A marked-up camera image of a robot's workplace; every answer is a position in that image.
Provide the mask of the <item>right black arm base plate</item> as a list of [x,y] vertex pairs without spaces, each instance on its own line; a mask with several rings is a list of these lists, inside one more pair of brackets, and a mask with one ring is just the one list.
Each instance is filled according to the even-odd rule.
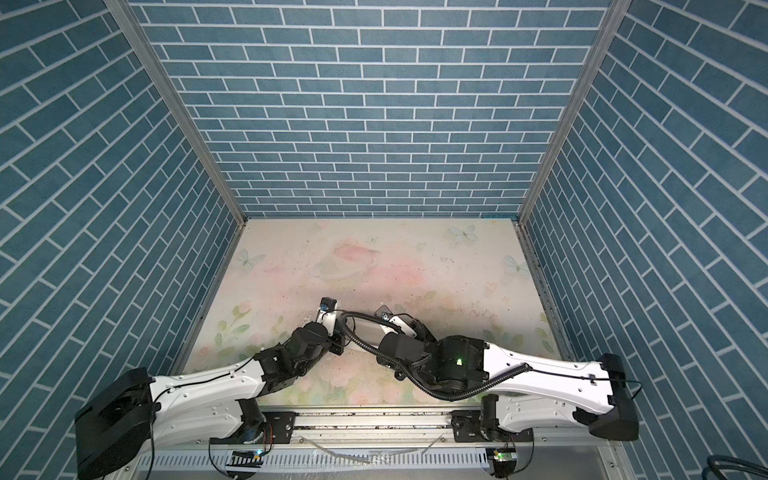
[[479,442],[531,442],[533,430],[526,429],[519,433],[503,430],[497,420],[483,418],[480,410],[453,410],[450,412],[450,426],[456,443]]

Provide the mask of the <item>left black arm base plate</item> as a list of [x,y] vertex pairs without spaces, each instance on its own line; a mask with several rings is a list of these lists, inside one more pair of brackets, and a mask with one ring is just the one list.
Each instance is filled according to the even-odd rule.
[[293,435],[296,413],[276,411],[260,416],[243,415],[238,428],[229,436],[212,437],[214,445],[262,445],[289,444]]

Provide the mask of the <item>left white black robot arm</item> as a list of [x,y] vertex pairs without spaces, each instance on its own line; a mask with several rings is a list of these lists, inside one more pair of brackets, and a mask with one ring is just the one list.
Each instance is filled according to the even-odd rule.
[[286,341],[230,366],[179,376],[130,370],[76,413],[77,475],[101,479],[146,451],[194,441],[269,451],[279,430],[258,398],[291,386],[343,346],[336,328],[310,322]]

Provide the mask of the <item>white paper box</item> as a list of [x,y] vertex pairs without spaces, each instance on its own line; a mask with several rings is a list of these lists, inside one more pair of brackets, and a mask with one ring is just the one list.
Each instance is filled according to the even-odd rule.
[[375,311],[375,316],[385,322],[394,322],[397,319],[397,315],[386,305],[379,307]]

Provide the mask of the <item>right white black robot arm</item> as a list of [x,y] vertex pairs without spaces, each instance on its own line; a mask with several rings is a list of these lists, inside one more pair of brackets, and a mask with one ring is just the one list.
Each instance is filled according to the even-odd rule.
[[466,336],[429,341],[397,331],[386,333],[376,350],[380,364],[432,398],[459,402],[480,396],[490,433],[579,425],[605,440],[639,437],[634,400],[641,384],[615,354],[566,362]]

